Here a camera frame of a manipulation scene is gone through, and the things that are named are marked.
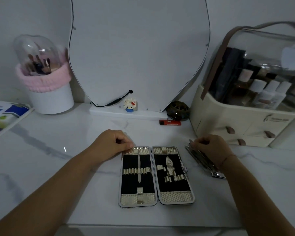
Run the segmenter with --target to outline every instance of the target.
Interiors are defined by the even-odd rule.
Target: clear dome lid
[[[13,47],[25,75],[48,75],[61,67],[57,48],[46,37],[20,35]]]

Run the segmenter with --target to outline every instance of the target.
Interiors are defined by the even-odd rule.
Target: white marble tabletop
[[[0,137],[0,218],[36,190],[106,129],[126,132],[136,145],[173,145],[195,193],[192,205],[122,209],[118,205],[121,155],[103,163],[81,195],[68,224],[241,227],[226,180],[205,173],[184,149],[195,135],[189,121],[92,116],[89,104],[57,115],[33,112]],[[231,146],[275,204],[295,226],[295,151]]]

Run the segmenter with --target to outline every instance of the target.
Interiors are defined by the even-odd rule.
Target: block toy figure
[[[132,113],[136,110],[137,101],[135,99],[127,98],[124,101],[124,108],[127,112]]]

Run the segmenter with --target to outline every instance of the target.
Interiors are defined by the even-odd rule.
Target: manicure set case
[[[136,146],[122,153],[118,203],[122,208],[192,204],[195,200],[178,149]]]

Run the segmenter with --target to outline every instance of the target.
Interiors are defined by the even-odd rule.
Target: person's left hand
[[[106,130],[83,153],[96,165],[132,147],[133,142],[122,131]]]

